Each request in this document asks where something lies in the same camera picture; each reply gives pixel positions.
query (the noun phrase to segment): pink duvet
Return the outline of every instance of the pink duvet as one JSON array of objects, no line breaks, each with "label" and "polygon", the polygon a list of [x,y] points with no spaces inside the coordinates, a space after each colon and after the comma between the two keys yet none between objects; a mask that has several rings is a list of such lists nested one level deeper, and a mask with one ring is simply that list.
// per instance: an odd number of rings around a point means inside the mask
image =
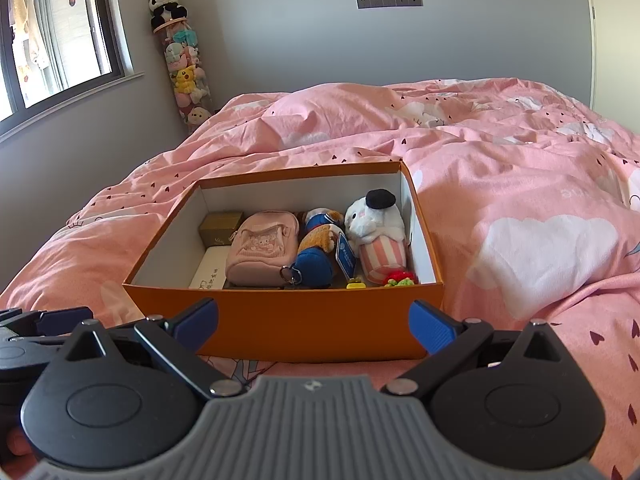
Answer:
[{"label": "pink duvet", "polygon": [[[640,457],[640,140],[543,84],[329,84],[235,98],[90,200],[0,308],[86,304],[108,324],[137,319],[120,283],[196,179],[400,158],[444,264],[446,311],[497,328],[553,322],[606,407],[593,462],[628,476]],[[247,381],[366,372],[376,386],[412,365],[210,362]]]}]

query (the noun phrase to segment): power outlet panel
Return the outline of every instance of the power outlet panel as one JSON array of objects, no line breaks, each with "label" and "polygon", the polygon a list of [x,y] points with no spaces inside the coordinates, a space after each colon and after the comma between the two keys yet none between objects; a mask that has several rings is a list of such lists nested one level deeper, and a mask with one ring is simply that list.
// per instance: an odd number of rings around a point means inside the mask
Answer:
[{"label": "power outlet panel", "polygon": [[422,0],[356,0],[359,9],[373,7],[422,7]]}]

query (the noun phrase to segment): window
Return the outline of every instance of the window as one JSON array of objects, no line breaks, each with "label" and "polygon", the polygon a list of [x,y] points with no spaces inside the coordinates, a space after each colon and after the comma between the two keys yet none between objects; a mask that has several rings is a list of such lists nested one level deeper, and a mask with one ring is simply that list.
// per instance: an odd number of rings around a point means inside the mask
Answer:
[{"label": "window", "polygon": [[0,134],[122,75],[108,0],[0,0]]}]

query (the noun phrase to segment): gray ribbed cover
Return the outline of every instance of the gray ribbed cover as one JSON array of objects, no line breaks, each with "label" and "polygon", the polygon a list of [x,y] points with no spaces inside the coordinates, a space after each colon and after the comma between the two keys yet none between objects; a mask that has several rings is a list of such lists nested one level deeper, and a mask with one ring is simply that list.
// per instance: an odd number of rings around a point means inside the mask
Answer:
[{"label": "gray ribbed cover", "polygon": [[89,473],[41,462],[26,479],[603,480],[587,461],[541,473],[478,462],[418,400],[380,394],[366,376],[260,377],[245,396],[210,401],[178,446],[143,465]]}]

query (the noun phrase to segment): key ring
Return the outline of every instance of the key ring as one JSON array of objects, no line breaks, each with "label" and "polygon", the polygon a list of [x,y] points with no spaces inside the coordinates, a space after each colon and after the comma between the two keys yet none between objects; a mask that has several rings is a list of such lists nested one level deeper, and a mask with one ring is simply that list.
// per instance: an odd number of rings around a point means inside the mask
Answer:
[{"label": "key ring", "polygon": [[302,272],[297,270],[293,266],[283,266],[280,269],[280,277],[287,283],[291,285],[299,285],[302,283]]}]

